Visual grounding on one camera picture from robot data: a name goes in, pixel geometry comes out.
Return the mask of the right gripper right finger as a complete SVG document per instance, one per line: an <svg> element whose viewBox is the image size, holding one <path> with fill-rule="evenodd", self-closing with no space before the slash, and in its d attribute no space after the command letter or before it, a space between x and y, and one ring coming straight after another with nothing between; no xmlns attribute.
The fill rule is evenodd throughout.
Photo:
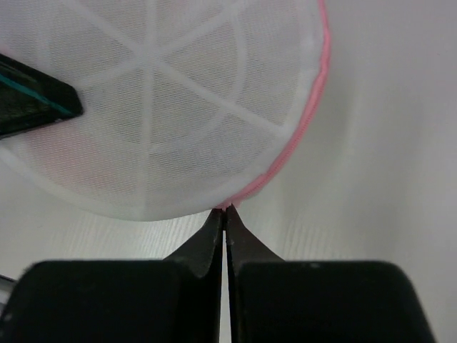
<svg viewBox="0 0 457 343"><path fill-rule="evenodd" d="M412 282L384 261L286 261L226 210L233 342L434 342Z"/></svg>

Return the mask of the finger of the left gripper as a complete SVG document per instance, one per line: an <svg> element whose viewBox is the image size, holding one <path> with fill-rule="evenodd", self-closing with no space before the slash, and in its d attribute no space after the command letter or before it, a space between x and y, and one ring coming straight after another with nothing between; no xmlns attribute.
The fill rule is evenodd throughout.
<svg viewBox="0 0 457 343"><path fill-rule="evenodd" d="M1 55L1 138L81 116L75 88Z"/></svg>

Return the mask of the white mesh pink-zipper laundry bag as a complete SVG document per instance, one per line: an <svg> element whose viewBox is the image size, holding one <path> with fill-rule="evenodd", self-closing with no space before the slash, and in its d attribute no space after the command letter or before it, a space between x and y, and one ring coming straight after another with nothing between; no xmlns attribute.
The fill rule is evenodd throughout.
<svg viewBox="0 0 457 343"><path fill-rule="evenodd" d="M1 138L1 163L118 219L227 207L298 146L330 52L323 1L3 1L1 55L84 113Z"/></svg>

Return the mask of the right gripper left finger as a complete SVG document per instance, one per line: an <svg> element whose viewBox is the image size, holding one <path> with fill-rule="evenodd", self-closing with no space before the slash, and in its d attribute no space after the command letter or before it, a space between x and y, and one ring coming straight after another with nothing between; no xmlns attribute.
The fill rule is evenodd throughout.
<svg viewBox="0 0 457 343"><path fill-rule="evenodd" d="M3 342L217 342L224 213L164 259L32 264L1 314Z"/></svg>

